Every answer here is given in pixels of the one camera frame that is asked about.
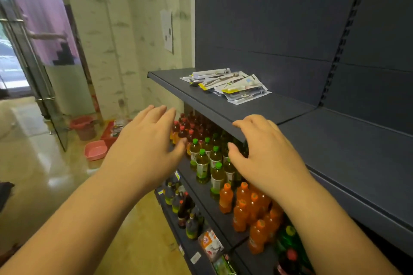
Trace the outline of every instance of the pink plastic basin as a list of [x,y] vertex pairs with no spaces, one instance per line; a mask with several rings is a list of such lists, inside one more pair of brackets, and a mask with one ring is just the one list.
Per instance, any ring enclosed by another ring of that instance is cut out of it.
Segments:
[[89,161],[102,159],[106,153],[107,147],[104,141],[92,141],[85,146],[85,157]]

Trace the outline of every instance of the price tag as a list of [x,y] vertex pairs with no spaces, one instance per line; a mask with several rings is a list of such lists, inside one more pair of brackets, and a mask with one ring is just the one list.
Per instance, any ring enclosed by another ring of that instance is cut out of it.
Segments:
[[199,258],[201,257],[201,254],[199,253],[199,251],[197,251],[194,256],[191,258],[191,262],[192,264],[195,264],[196,262],[198,262]]
[[182,255],[183,255],[183,256],[185,255],[185,252],[183,251],[183,249],[182,249],[182,246],[181,246],[181,245],[179,245],[179,251],[181,251],[181,253],[182,253]]

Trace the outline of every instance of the pink curtain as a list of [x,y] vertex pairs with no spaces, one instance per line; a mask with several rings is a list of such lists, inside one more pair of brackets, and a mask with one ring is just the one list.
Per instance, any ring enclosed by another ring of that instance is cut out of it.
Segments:
[[[76,43],[67,18],[63,0],[15,0],[21,12],[27,16],[26,27],[34,33],[67,34],[67,42],[73,57],[79,58]],[[43,64],[53,65],[57,60],[56,52],[62,50],[63,40],[32,39],[31,42]]]

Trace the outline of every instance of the right hand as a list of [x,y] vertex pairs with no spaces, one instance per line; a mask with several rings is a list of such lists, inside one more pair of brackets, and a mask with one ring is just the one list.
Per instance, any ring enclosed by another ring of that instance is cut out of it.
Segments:
[[298,152],[272,121],[249,115],[233,125],[244,133],[250,154],[245,158],[228,143],[231,162],[245,179],[281,206],[303,181],[312,180]]

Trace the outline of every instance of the floor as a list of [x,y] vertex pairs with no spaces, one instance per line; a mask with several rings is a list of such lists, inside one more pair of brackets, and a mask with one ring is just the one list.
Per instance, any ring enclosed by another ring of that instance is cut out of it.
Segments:
[[[49,130],[33,97],[0,100],[0,181],[16,185],[0,213],[0,253],[28,240],[101,164],[85,160],[74,131],[65,153]],[[127,216],[96,271],[111,274],[190,274],[153,193]]]

